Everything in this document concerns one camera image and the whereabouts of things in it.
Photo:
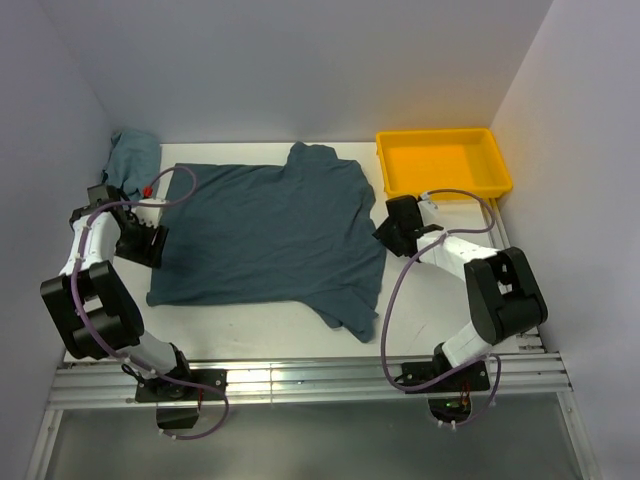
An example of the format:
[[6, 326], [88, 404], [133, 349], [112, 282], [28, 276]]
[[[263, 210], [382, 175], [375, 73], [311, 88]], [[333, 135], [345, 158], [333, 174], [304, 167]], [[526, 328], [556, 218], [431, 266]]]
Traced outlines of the dark teal t-shirt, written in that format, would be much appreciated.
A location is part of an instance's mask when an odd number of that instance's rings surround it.
[[386, 251], [358, 162], [299, 142], [282, 165], [184, 164], [167, 197], [149, 305], [295, 301], [332, 329], [373, 339]]

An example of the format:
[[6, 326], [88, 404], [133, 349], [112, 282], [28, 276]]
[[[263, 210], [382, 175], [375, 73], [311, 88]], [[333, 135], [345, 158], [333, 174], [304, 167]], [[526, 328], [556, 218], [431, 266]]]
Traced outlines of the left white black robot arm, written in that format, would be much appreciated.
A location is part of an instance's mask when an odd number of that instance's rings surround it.
[[184, 354], [146, 330], [141, 311], [117, 273], [120, 257], [157, 269], [169, 233], [160, 223], [164, 199], [130, 200], [109, 185], [88, 190], [88, 203], [74, 210], [74, 237], [60, 273], [44, 281], [40, 295], [73, 358], [122, 362], [127, 374], [144, 385], [183, 399], [195, 386]]

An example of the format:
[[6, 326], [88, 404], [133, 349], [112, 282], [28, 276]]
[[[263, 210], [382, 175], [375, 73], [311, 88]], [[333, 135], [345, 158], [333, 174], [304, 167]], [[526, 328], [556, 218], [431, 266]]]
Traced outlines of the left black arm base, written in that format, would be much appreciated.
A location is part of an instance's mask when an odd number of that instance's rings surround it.
[[192, 370], [188, 381], [213, 387], [215, 392], [156, 378], [145, 380], [137, 386], [135, 402], [156, 406], [156, 423], [159, 428], [178, 432], [190, 430], [199, 420], [204, 401], [223, 400], [222, 394], [226, 392], [227, 387], [227, 371]]

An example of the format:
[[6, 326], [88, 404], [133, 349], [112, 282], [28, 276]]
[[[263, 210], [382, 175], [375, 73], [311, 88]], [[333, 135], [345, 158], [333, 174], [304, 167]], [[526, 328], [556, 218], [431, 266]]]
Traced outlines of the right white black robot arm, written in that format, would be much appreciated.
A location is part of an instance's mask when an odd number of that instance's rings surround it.
[[445, 192], [437, 189], [418, 197], [404, 195], [387, 200], [387, 218], [374, 237], [394, 255], [408, 259], [393, 286], [383, 318], [380, 357], [385, 372], [389, 371], [390, 321], [411, 267], [417, 263], [437, 267], [464, 283], [470, 321], [438, 345], [432, 368], [435, 383], [452, 390], [466, 379], [467, 366], [490, 353], [494, 346], [546, 322], [548, 308], [523, 250], [517, 247], [498, 250], [461, 237], [488, 233], [496, 225], [495, 212], [478, 195], [459, 189], [451, 191], [479, 203], [490, 219], [484, 228], [447, 229], [425, 222], [420, 206], [435, 208], [432, 197]]

